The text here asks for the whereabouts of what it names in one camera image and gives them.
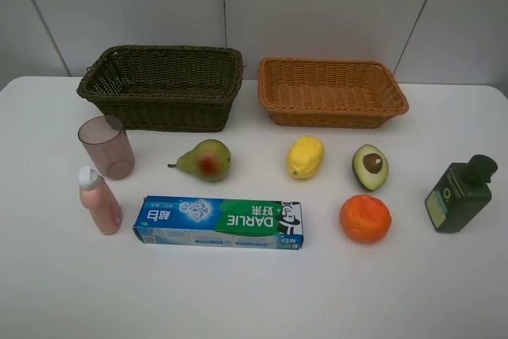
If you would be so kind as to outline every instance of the green pear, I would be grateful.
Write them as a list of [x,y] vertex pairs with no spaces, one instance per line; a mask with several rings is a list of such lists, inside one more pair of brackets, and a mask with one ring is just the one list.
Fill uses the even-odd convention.
[[209,182],[216,182],[228,175],[230,163],[231,152],[226,145],[216,139],[207,139],[183,154],[176,164],[167,166],[176,167]]

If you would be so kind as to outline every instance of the orange wicker basket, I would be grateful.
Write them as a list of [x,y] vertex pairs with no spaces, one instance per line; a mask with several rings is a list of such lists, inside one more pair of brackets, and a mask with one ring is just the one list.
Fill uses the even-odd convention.
[[259,97],[278,125],[375,128],[409,109],[376,61],[265,59]]

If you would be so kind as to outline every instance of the white bottle cap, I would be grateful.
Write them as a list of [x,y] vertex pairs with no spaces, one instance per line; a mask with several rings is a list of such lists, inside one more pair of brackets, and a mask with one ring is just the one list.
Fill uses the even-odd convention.
[[78,183],[80,187],[92,188],[99,182],[98,173],[90,166],[84,166],[79,171]]

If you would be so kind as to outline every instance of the lemon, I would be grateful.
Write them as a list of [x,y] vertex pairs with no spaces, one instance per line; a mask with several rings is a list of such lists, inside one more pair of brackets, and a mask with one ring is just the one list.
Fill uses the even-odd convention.
[[287,153],[287,172],[296,179],[316,175],[325,156],[325,146],[315,137],[300,137]]

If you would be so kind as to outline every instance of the avocado half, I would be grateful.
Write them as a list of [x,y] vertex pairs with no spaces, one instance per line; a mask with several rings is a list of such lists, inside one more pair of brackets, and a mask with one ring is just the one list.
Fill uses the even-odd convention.
[[364,144],[352,158],[352,172],[363,188],[374,191],[387,181],[388,160],[375,146]]

